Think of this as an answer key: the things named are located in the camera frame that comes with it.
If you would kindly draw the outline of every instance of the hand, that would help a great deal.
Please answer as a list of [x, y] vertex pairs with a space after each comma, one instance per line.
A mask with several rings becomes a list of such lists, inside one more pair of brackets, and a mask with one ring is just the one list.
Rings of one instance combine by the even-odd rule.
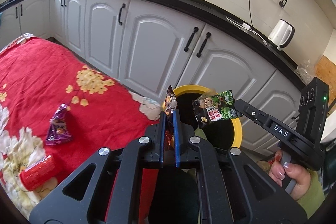
[[302, 198], [310, 187], [310, 173], [306, 168], [301, 165], [285, 163], [283, 166], [280, 164], [282, 157], [282, 150], [278, 150], [275, 153], [275, 162], [272, 164], [269, 176], [282, 187], [282, 180], [285, 178], [286, 174], [291, 178], [296, 180], [296, 185], [291, 193], [291, 197], [294, 200], [299, 200]]

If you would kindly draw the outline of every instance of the white electric kettle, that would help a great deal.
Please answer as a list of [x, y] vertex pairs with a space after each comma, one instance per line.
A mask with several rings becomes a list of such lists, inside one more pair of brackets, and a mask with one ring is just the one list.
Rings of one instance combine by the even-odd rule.
[[268, 39], [277, 45], [277, 49], [281, 51], [282, 48], [288, 46], [294, 36], [294, 33], [295, 29], [293, 25], [283, 19], [280, 19], [271, 34], [268, 36]]

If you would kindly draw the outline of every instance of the wall hook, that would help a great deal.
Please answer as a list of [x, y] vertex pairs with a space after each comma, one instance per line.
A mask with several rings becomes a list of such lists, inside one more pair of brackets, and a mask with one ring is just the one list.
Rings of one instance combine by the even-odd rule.
[[287, 0], [282, 0], [279, 2], [279, 6], [283, 8], [285, 7], [286, 3], [287, 3]]

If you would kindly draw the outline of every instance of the trash bin rim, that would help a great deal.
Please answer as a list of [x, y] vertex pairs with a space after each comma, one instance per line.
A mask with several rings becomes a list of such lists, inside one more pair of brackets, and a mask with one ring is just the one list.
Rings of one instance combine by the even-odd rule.
[[[209, 88], [201, 85], [182, 85], [174, 89], [176, 97], [181, 96], [185, 93], [205, 93]], [[234, 140], [231, 147], [240, 147], [243, 140], [243, 130], [242, 124], [239, 118], [231, 119], [234, 128]]]

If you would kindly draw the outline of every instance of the candy wrapper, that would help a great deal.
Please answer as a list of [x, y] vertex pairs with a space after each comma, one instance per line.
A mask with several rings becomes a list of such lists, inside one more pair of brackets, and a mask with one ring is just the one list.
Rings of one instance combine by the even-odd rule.
[[173, 123], [173, 112], [177, 107], [177, 100], [173, 88], [171, 85], [167, 89], [167, 96], [165, 100], [165, 112], [168, 118], [168, 121]]
[[232, 90], [222, 92], [207, 98], [200, 97], [193, 101], [193, 109], [199, 128], [218, 121], [241, 117], [242, 114], [235, 110], [235, 99]]
[[65, 123], [67, 107], [67, 104], [60, 105], [51, 118], [46, 145], [56, 145], [72, 140], [72, 135], [69, 133]]
[[167, 90], [167, 96], [165, 100], [165, 113], [167, 120], [164, 124], [164, 136], [162, 143], [163, 151], [163, 164], [173, 165], [175, 163], [175, 143], [174, 143], [174, 126], [173, 126], [173, 113], [177, 107], [177, 100], [174, 91], [171, 86]]

